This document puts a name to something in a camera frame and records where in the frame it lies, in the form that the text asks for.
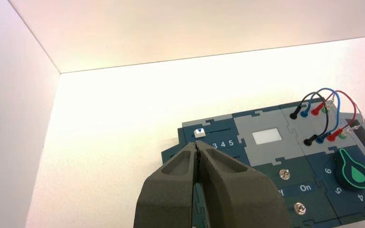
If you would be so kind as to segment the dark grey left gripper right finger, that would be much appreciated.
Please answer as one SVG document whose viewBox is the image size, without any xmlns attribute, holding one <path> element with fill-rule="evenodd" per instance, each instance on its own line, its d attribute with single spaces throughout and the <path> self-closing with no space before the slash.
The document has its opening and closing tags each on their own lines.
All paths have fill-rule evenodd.
<svg viewBox="0 0 365 228">
<path fill-rule="evenodd" d="M 196 147 L 210 227 L 291 227 L 285 200 L 267 175 L 205 142 Z"/>
</svg>

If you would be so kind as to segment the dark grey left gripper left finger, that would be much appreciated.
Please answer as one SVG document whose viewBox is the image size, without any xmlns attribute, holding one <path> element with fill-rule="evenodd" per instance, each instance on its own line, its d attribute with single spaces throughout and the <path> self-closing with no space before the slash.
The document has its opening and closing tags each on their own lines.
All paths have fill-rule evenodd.
<svg viewBox="0 0 365 228">
<path fill-rule="evenodd" d="M 197 152 L 196 144 L 188 143 L 144 181 L 136 203 L 135 228 L 192 227 Z"/>
</svg>

